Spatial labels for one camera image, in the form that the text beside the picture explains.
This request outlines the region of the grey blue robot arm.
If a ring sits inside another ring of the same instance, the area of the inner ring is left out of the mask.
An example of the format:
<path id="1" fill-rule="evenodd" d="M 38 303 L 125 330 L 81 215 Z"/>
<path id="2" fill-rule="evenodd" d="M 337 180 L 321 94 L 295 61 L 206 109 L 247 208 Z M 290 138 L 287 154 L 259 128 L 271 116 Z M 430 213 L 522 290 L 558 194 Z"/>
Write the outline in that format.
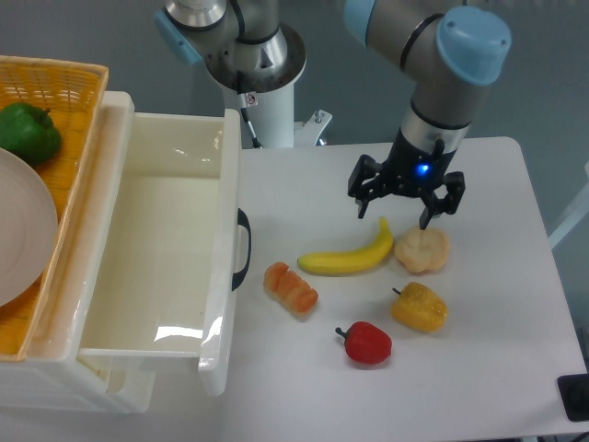
<path id="1" fill-rule="evenodd" d="M 348 194 L 361 211 L 390 194 L 422 200 L 420 227 L 456 212 L 464 176 L 449 164 L 498 79 L 512 44 L 508 26 L 466 1 L 347 1 L 342 18 L 366 48 L 415 81 L 410 106 L 382 162 L 361 156 Z M 315 143 L 294 120 L 294 86 L 306 68 L 299 34 L 275 1 L 168 1 L 155 13 L 168 48 L 204 63 L 227 108 L 242 119 L 246 146 Z"/>

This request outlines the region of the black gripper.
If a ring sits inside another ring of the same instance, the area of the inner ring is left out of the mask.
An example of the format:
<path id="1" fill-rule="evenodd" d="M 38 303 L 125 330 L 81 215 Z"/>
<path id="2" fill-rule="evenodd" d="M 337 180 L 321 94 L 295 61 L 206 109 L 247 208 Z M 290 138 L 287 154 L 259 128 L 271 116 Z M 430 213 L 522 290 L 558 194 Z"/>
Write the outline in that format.
<path id="1" fill-rule="evenodd" d="M 420 198 L 424 209 L 419 228 L 426 229 L 431 220 L 441 214 L 453 215 L 466 190 L 464 174 L 446 174 L 456 153 L 453 139 L 444 134 L 426 131 L 417 140 L 409 139 L 403 128 L 398 133 L 387 156 L 379 163 L 362 154 L 348 179 L 348 196 L 358 205 L 358 218 L 363 219 L 370 202 L 389 194 Z M 438 197 L 435 191 L 444 186 L 446 194 Z"/>

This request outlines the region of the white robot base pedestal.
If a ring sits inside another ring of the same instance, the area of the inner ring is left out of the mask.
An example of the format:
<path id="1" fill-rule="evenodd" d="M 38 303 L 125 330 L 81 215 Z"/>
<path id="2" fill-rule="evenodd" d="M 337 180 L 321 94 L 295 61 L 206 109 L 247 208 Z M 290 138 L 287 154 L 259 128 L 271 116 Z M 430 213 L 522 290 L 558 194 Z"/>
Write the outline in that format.
<path id="1" fill-rule="evenodd" d="M 281 23 L 264 42 L 231 41 L 205 65 L 225 107 L 238 112 L 244 148 L 294 145 L 295 82 L 306 68 L 306 48 L 294 29 Z"/>

